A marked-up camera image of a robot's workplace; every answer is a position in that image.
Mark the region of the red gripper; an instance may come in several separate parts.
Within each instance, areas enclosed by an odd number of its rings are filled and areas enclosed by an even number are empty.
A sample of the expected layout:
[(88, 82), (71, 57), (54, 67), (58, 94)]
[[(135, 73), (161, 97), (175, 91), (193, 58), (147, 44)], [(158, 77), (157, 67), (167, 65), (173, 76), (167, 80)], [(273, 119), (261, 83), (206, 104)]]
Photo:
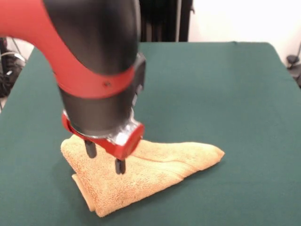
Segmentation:
[(116, 132), (112, 132), (105, 137), (88, 137), (76, 131), (72, 127), (66, 111), (62, 113), (62, 124), (66, 130), (84, 140), (86, 152), (89, 157), (96, 157), (96, 145), (102, 147), (108, 154), (114, 156), (115, 171), (118, 175), (125, 174), (126, 159), (138, 146), (144, 134), (144, 125), (134, 119), (134, 111), (125, 124), (118, 127)]

